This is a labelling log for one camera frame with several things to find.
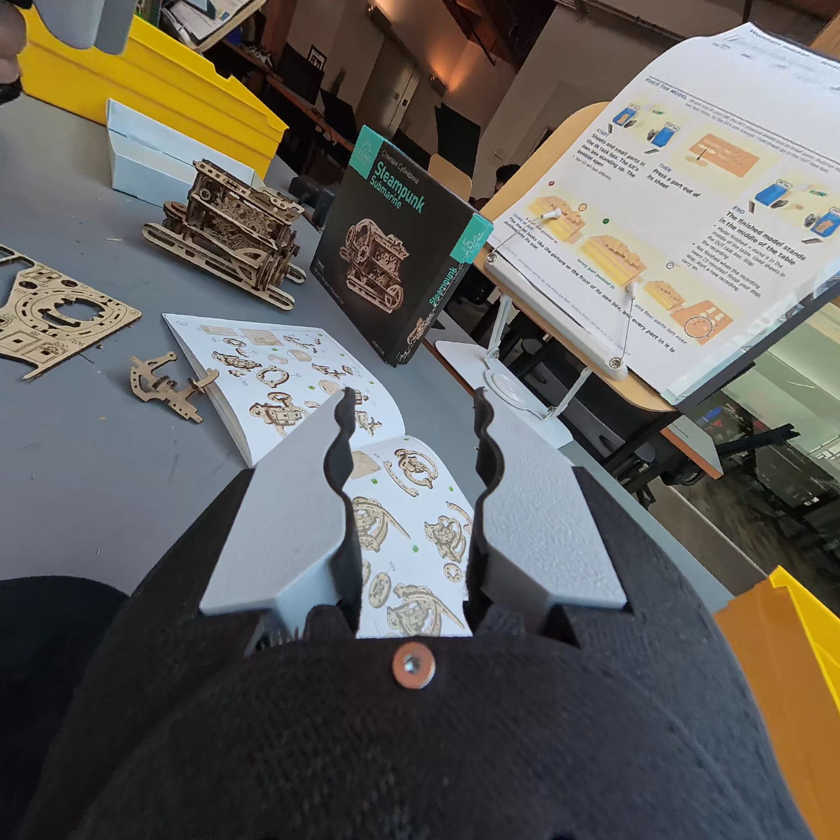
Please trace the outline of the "person's left hand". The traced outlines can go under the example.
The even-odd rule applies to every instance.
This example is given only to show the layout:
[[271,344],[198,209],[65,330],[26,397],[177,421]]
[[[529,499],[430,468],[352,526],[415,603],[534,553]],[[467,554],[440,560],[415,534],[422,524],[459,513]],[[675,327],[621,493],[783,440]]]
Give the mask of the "person's left hand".
[[13,3],[1,2],[1,105],[23,92],[19,54],[27,44],[25,18]]

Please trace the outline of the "white instruction booklet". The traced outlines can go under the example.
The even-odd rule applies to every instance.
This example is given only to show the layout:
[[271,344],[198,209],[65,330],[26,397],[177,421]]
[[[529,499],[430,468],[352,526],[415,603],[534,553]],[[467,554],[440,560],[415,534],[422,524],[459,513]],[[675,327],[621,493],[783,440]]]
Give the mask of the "white instruction booklet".
[[445,462],[406,432],[375,376],[320,328],[163,315],[193,368],[219,369],[210,398],[247,467],[354,390],[353,505],[362,558],[361,637],[469,636],[474,510]]

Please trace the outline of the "black monitor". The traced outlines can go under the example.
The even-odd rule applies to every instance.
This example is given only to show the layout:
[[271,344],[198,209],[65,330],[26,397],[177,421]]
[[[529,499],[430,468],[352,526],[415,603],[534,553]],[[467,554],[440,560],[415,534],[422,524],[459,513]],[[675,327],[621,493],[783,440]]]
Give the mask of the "black monitor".
[[441,103],[436,106],[437,154],[472,178],[480,141],[480,126]]

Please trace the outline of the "black office chair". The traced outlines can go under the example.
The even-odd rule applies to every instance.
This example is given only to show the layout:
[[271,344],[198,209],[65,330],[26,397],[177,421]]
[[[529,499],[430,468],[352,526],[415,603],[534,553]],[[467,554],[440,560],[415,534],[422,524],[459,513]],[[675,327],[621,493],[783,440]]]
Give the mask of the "black office chair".
[[562,414],[574,439],[645,509],[655,503],[650,482],[682,457],[663,434],[676,418],[631,405],[593,374]]

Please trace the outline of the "white open box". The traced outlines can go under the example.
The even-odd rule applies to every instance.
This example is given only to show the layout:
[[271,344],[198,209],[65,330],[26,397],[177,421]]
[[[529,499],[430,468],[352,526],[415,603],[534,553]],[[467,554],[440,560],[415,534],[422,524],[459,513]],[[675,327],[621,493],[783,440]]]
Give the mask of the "white open box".
[[164,126],[118,101],[106,107],[112,189],[151,205],[187,203],[195,161],[209,160],[247,186],[264,186],[246,164]]

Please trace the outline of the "wooden submarine model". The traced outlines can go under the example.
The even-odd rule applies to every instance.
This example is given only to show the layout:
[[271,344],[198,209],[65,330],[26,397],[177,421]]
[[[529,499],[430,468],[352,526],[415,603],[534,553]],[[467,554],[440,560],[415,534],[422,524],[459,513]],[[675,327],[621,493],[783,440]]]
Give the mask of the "wooden submarine model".
[[204,159],[193,163],[196,179],[187,203],[164,203],[162,224],[145,224],[145,239],[283,310],[295,306],[282,290],[285,279],[302,283],[306,272],[294,223],[305,209],[267,186],[247,185]]

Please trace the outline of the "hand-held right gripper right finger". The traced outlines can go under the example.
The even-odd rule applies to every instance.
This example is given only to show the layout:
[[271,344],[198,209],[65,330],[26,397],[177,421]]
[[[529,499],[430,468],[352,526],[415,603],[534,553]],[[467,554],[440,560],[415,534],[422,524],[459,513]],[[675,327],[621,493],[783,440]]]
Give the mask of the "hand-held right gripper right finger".
[[485,485],[469,541],[465,616],[491,606],[540,634],[567,606],[622,611],[627,595],[572,463],[492,390],[474,393],[476,473]]

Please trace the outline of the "tan board with papers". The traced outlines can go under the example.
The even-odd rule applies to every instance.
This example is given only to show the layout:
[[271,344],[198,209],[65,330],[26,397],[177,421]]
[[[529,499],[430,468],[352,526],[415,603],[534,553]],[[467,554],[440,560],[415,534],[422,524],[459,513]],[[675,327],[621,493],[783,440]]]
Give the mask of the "tan board with papers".
[[161,28],[203,53],[265,5],[266,1],[163,1]]

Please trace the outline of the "yellow plastic bin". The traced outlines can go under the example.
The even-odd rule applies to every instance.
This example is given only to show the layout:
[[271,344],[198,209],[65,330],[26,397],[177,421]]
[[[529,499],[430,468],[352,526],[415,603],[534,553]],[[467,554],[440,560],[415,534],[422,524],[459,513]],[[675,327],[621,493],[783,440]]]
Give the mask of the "yellow plastic bin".
[[782,567],[716,615],[816,838],[839,838],[839,619]]
[[120,56],[73,49],[34,9],[20,55],[31,97],[105,125],[108,100],[142,113],[266,176],[287,126],[235,78],[139,17]]

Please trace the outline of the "small wooden part assembly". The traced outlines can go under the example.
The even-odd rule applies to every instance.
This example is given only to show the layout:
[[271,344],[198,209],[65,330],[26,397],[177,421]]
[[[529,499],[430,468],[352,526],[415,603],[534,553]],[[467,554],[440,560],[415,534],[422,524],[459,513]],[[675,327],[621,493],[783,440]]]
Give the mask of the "small wooden part assembly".
[[136,356],[130,357],[131,391],[144,403],[152,401],[165,403],[180,417],[200,424],[203,418],[190,400],[195,394],[204,395],[207,387],[215,383],[219,371],[207,369],[203,378],[199,380],[190,378],[183,388],[178,388],[171,377],[157,374],[161,367],[176,360],[177,355],[172,351],[148,360],[141,360]]

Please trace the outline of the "small black device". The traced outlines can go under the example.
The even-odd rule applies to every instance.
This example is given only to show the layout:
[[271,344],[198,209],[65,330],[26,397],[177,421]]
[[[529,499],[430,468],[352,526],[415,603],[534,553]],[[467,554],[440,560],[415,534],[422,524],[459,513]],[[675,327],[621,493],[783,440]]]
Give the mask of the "small black device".
[[296,175],[290,181],[288,192],[304,207],[304,217],[321,232],[339,185],[324,185],[309,175]]

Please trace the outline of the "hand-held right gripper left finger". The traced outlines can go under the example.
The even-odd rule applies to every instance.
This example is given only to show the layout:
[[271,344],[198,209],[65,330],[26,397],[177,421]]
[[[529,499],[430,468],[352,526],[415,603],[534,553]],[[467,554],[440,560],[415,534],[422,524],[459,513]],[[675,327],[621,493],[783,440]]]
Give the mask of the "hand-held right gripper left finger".
[[261,613],[283,637],[334,606],[356,637],[363,563],[352,502],[355,396],[339,391],[253,468],[199,610]]

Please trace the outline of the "laminated instruction sheet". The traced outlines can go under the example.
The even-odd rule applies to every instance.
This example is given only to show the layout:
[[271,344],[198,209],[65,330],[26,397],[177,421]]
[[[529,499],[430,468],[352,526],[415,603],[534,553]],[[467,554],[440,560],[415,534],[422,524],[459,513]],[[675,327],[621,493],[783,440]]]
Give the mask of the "laminated instruction sheet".
[[752,24],[656,58],[503,211],[488,270],[672,406],[838,295],[839,66]]

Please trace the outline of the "orange edged desk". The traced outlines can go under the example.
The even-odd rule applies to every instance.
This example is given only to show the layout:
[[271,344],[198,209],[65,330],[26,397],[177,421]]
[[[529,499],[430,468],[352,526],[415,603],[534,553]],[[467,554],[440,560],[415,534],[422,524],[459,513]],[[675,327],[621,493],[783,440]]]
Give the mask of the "orange edged desk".
[[723,468],[712,437],[689,417],[678,417],[661,429],[660,433],[707,476],[713,480],[723,477]]

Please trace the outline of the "black model kit box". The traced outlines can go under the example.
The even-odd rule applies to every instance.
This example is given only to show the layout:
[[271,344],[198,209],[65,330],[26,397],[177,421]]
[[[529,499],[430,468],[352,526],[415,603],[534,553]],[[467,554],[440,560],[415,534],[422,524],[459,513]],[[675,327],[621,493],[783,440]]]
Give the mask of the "black model kit box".
[[311,263],[368,344],[407,364],[493,229],[394,144],[360,130]]

